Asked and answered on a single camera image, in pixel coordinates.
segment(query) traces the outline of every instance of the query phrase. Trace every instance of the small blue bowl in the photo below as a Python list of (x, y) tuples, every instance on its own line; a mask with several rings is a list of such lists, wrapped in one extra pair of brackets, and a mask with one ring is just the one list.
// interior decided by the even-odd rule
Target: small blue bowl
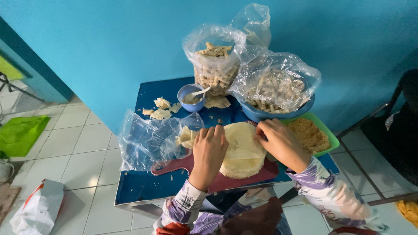
[(204, 90), (204, 88), (199, 85), (199, 84), (187, 84), (186, 86), (180, 88), (180, 90), (178, 90), (177, 93), (177, 99), (180, 101), (181, 106), (183, 106), (183, 108), (189, 112), (199, 112), (202, 108), (203, 108), (203, 104), (205, 102), (206, 99), (206, 93), (197, 95), (195, 97), (197, 97), (198, 99), (201, 99), (201, 101), (197, 102), (196, 104), (192, 104), (192, 105), (188, 105), (183, 103), (183, 97), (192, 93), (192, 92), (198, 92), (198, 91), (202, 91)]
[(254, 108), (252, 105), (248, 104), (244, 100), (237, 100), (241, 104), (242, 110), (244, 111), (245, 115), (249, 119), (255, 121), (256, 123), (259, 123), (260, 121), (264, 121), (266, 119), (288, 119), (298, 117), (312, 108), (315, 102), (315, 95), (312, 95), (311, 100), (306, 102), (305, 105), (303, 105), (300, 109), (290, 113), (268, 113)]

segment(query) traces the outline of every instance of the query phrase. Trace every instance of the white plastic spoon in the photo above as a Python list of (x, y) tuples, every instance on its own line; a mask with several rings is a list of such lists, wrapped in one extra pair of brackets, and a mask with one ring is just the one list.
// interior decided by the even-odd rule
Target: white plastic spoon
[(187, 94), (187, 95), (185, 95), (184, 97), (183, 97), (183, 102), (184, 103), (186, 103), (186, 102), (190, 102), (195, 96), (197, 96), (197, 95), (199, 95), (199, 94), (202, 94), (202, 93), (205, 93), (205, 92), (207, 92), (207, 91), (209, 91), (210, 90), (210, 87), (208, 87), (208, 88), (206, 88), (206, 89), (204, 89), (204, 90), (202, 90), (202, 91), (198, 91), (198, 92), (192, 92), (192, 93), (190, 93), (190, 94)]

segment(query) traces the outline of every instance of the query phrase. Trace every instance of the blue wall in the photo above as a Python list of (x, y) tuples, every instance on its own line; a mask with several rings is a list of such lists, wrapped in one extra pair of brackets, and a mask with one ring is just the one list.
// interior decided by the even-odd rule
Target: blue wall
[(48, 102), (66, 103), (74, 93), (39, 56), (0, 18), (0, 53), (28, 77), (21, 81), (37, 97)]
[[(193, 74), (181, 48), (191, 29), (228, 24), (248, 3), (0, 0), (0, 16), (116, 132), (140, 83)], [(417, 66), (416, 0), (258, 3), (270, 7), (270, 49), (321, 71), (312, 111), (333, 131), (388, 100)]]

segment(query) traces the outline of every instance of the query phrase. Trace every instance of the cutting board handle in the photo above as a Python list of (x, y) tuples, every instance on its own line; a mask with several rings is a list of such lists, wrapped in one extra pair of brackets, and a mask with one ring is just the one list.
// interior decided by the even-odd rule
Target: cutting board handle
[(154, 164), (151, 170), (151, 173), (153, 175), (159, 176), (171, 171), (175, 171), (178, 169), (186, 169), (187, 172), (190, 175), (190, 172), (193, 170), (193, 166), (194, 166), (194, 158), (193, 158), (193, 154), (191, 154), (190, 156), (183, 158), (183, 159), (173, 159), (171, 160), (167, 166), (163, 167), (162, 169), (156, 169), (158, 168), (160, 165), (156, 165)]

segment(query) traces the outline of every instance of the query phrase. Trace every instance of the breadcrumbs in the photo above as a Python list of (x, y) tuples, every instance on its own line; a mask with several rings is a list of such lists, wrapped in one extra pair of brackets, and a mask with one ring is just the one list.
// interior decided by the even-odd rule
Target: breadcrumbs
[(328, 136), (311, 120), (299, 118), (287, 124), (287, 127), (295, 133), (296, 138), (309, 154), (319, 153), (330, 147)]

